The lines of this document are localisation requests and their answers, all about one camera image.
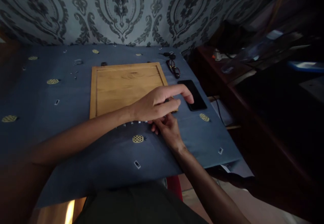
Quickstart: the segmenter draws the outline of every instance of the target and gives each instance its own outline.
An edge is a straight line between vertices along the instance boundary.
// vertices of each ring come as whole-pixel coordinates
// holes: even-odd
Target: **forearm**
[[[213,223],[249,223],[232,199],[186,148],[173,152]]]
[[[28,161],[45,166],[56,165],[83,150],[113,128],[132,120],[129,107],[93,118],[37,145],[28,155]]]
[[[24,159],[0,169],[0,207],[6,213],[3,218],[13,223],[27,220],[58,163],[131,120],[128,107],[96,117],[40,143]]]

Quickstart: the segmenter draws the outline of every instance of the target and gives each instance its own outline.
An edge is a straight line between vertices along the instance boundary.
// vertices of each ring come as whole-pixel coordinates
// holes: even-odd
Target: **phone screen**
[[[178,81],[178,84],[185,84],[186,87],[188,87],[189,91],[193,95],[194,103],[193,104],[187,103],[190,111],[198,111],[198,110],[202,110],[202,109],[207,108],[204,100],[200,96],[200,93],[198,92],[198,90],[197,90],[197,88],[196,88],[196,86],[195,86],[195,84],[193,83],[192,80]]]

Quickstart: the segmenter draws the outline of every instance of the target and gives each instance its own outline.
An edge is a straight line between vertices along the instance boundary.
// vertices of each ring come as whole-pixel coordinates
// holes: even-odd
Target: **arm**
[[[176,118],[169,113],[165,119],[154,120],[154,123],[159,128],[213,223],[249,223],[232,199],[187,150],[181,139]],[[152,126],[152,131],[157,133],[155,125]]]
[[[182,94],[188,102],[193,103],[193,97],[184,85],[158,87],[134,104],[74,126],[37,145],[15,164],[2,167],[0,223],[27,222],[57,164],[80,152],[116,126],[135,120],[149,121],[177,109],[180,100],[163,103],[177,94]]]

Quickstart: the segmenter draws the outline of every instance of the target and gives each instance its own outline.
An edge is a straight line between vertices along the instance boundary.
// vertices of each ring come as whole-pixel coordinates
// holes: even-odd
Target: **glasses frame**
[[[169,70],[175,76],[175,78],[179,79],[181,76],[181,72],[180,72],[180,69],[178,67],[176,67],[174,60],[172,60],[172,59],[167,60],[166,64],[168,65]]]

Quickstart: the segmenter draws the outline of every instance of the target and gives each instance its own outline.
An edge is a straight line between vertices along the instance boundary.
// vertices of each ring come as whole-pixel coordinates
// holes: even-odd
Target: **damask wallpaper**
[[[269,0],[0,0],[0,26],[27,44],[117,43],[180,48],[220,22],[247,21]]]

